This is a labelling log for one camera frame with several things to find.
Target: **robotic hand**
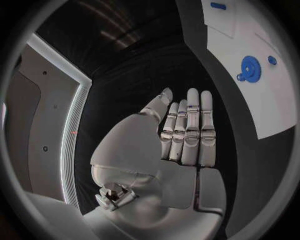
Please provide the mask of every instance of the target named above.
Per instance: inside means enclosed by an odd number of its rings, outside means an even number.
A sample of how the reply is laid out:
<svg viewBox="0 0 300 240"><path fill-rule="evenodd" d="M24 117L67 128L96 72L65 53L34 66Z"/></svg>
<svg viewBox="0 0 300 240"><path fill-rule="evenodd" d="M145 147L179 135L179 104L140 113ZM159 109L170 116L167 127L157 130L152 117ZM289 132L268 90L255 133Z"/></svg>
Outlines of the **robotic hand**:
<svg viewBox="0 0 300 240"><path fill-rule="evenodd" d="M162 221L182 226L182 221L195 221L201 212L221 218L225 213L224 183L212 168L216 159L212 95L203 91L200 105L198 91L191 88L187 100L172 103L168 111L172 100L172 91L164 89L139 113L115 125L92 155L91 174L100 187L96 199L113 221L123 219L141 228Z"/></svg>

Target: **blue plastic part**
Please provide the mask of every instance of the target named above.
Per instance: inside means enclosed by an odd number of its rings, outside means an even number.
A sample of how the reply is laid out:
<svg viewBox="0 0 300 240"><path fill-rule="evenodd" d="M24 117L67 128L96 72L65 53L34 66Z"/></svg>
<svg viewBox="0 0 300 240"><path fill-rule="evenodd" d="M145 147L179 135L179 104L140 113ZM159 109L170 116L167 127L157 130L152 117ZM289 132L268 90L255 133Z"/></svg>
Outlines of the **blue plastic part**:
<svg viewBox="0 0 300 240"><path fill-rule="evenodd" d="M212 8L215 8L215 9L226 10L226 5L225 5L225 4L220 4L220 3L216 3L216 2L211 2L211 3L210 3L210 6L211 6Z"/></svg>
<svg viewBox="0 0 300 240"><path fill-rule="evenodd" d="M256 83L261 75L262 69L259 61L254 56L245 56L241 62L241 74L237 75L237 80Z"/></svg>
<svg viewBox="0 0 300 240"><path fill-rule="evenodd" d="M273 56L268 56L268 57L267 57L267 60L268 60L269 63L272 64L272 65L276 65L276 64L277 64L277 60L276 60L276 58L273 57Z"/></svg>

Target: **blue gear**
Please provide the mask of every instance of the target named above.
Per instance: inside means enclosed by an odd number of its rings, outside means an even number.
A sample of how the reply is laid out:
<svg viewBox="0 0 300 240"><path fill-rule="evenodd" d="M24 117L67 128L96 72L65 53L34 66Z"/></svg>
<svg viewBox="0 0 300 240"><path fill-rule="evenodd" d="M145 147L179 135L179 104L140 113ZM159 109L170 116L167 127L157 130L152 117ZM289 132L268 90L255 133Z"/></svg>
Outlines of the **blue gear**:
<svg viewBox="0 0 300 240"><path fill-rule="evenodd" d="M256 83L260 80L261 75L262 68L259 61L254 56L245 56L241 62L242 79L245 79L250 83Z"/></svg>

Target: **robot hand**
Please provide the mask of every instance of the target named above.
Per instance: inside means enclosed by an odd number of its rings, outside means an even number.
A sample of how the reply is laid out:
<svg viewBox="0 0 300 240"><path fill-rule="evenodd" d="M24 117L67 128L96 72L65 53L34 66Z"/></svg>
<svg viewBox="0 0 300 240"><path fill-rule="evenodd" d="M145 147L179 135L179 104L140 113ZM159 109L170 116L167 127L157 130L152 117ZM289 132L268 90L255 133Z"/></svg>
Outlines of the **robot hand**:
<svg viewBox="0 0 300 240"><path fill-rule="evenodd" d="M172 103L159 137L158 126L172 99L172 91L166 88L140 113L115 125L94 151L91 174L100 187L96 199L105 210L149 196L160 207L193 205L197 166L215 164L212 95L203 91L200 107L199 93L191 88L187 100Z"/></svg>

